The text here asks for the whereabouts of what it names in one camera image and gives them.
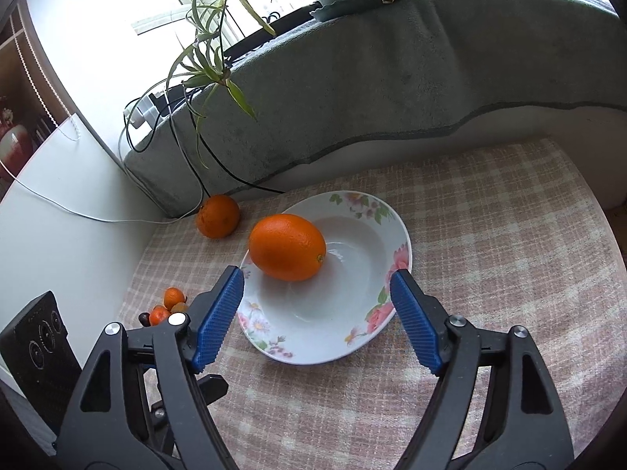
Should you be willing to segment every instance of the camera lens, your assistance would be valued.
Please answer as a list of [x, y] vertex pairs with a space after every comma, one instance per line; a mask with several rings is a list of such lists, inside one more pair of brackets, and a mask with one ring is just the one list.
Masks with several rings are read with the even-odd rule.
[[56, 311], [52, 311], [50, 315], [50, 320], [52, 321], [52, 328], [57, 334], [61, 333], [61, 320], [59, 320], [59, 314]]
[[31, 360], [37, 369], [43, 369], [43, 352], [40, 346], [31, 341], [31, 344], [28, 348], [29, 353], [31, 354]]
[[40, 324], [40, 338], [42, 339], [43, 347], [46, 348], [49, 353], [52, 353], [52, 350], [54, 350], [54, 336], [52, 335], [50, 326], [46, 322]]

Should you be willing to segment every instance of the checkered tablecloth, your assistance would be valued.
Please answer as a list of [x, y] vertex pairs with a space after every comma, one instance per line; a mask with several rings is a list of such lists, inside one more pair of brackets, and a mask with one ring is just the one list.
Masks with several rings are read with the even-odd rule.
[[[121, 309], [128, 327], [165, 288], [188, 296], [239, 264], [262, 216], [316, 193], [351, 189], [396, 209], [413, 247], [413, 276], [450, 313], [479, 328], [525, 325], [556, 383], [576, 452], [627, 385], [627, 274], [609, 225], [583, 178], [548, 139], [368, 170], [241, 204], [223, 240], [193, 220], [160, 227]], [[395, 318], [365, 347], [335, 362], [297, 367], [255, 350], [233, 323], [217, 361], [228, 395], [209, 410], [243, 470], [394, 468], [435, 378], [420, 367]], [[156, 400], [155, 378], [149, 397]], [[479, 373], [457, 455], [471, 449], [487, 389]]]

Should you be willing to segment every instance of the white plate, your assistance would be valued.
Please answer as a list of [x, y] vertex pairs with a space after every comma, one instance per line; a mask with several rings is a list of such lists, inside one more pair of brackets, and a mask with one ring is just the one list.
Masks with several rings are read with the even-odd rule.
[[285, 213], [316, 225], [327, 256], [311, 279], [286, 282], [261, 272], [247, 252], [239, 325], [275, 360], [329, 362], [365, 345], [394, 316], [390, 276], [399, 268], [411, 271], [410, 236], [387, 203], [362, 192], [318, 194]]

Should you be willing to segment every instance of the blue gripper pad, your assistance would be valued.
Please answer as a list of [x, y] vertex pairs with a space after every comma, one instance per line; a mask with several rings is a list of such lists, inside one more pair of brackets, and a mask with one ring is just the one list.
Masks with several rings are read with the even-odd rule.
[[190, 362], [195, 373], [215, 361], [243, 295], [244, 274], [235, 268], [198, 327], [196, 352]]
[[438, 348], [440, 337], [418, 303], [408, 284], [409, 281], [413, 283], [412, 286], [414, 286], [416, 293], [419, 292], [420, 295], [426, 297], [407, 270], [399, 270], [392, 274], [390, 297], [419, 363], [437, 375], [444, 364], [440, 356], [440, 348]]

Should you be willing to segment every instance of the silver screw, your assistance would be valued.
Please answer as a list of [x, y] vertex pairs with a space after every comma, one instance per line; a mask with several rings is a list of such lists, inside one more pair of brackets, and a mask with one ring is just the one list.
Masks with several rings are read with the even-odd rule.
[[167, 322], [170, 325], [182, 325], [185, 323], [185, 313], [172, 313]]
[[105, 327], [105, 334], [108, 334], [109, 336], [117, 334], [119, 331], [120, 331], [119, 323], [115, 323], [115, 322], [109, 323], [109, 325]]
[[462, 315], [450, 315], [448, 317], [448, 321], [451, 322], [451, 325], [455, 325], [456, 327], [463, 327], [466, 325], [466, 318]]
[[517, 338], [526, 338], [529, 335], [529, 330], [524, 328], [522, 325], [515, 325], [513, 328], [513, 334]]

